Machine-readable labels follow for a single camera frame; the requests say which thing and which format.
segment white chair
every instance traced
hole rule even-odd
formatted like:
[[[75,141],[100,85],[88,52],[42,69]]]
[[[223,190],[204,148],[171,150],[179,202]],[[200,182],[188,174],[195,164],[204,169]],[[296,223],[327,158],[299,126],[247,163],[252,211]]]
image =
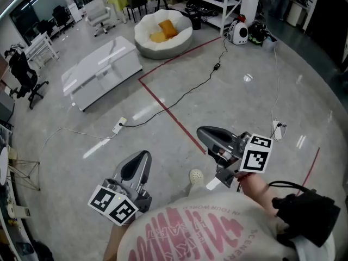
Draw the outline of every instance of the white chair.
[[[105,7],[103,0],[93,0],[92,2],[85,5],[86,11],[86,22],[89,25],[96,27],[99,24],[101,25],[96,29],[94,37],[97,36],[99,30],[103,30],[105,34],[108,33],[107,29],[111,27],[115,27],[114,24],[104,25],[104,21],[110,19],[111,17],[111,9]]]

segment white t-shirt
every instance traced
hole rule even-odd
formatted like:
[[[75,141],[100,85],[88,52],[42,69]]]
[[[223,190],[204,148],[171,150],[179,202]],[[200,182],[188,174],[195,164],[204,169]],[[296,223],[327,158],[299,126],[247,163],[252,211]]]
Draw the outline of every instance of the white t-shirt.
[[[286,227],[243,194],[190,196],[136,219],[120,242],[117,260],[334,260],[306,239],[310,258],[280,244],[277,234]],[[296,249],[306,253],[302,244],[297,241]]]

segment shoe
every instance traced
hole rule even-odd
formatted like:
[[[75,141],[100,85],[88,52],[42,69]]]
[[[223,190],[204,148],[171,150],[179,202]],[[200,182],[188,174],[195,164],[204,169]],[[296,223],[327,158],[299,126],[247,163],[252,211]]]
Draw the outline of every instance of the shoe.
[[[197,183],[204,183],[204,175],[199,169],[192,169],[190,171],[190,182],[192,185]]]

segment extension socket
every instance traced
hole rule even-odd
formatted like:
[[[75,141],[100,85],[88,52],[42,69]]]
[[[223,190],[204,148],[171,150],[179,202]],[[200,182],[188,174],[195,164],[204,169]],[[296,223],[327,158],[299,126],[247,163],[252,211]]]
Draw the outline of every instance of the extension socket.
[[[281,131],[281,127],[277,127],[279,121],[278,120],[274,120],[273,121],[273,136],[275,139],[277,140],[281,140],[282,138],[282,131]]]
[[[122,123],[123,125],[125,125],[126,122],[127,122],[127,119],[121,117],[121,118],[119,119],[119,121],[117,122],[117,124],[115,125],[115,127],[113,128],[113,132],[114,132],[115,134],[118,134],[119,131],[121,130],[121,128],[123,128],[122,126],[120,126],[120,123]]]

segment white bean bag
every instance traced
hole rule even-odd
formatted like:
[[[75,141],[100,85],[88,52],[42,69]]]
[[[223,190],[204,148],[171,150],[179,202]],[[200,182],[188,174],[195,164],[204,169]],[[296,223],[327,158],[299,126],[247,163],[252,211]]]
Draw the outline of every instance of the white bean bag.
[[[164,20],[170,20],[179,34],[164,42],[151,41],[150,35],[161,31],[158,24]],[[154,14],[145,15],[134,31],[135,46],[143,56],[151,59],[175,57],[188,49],[192,41],[191,21],[174,10],[159,10]]]

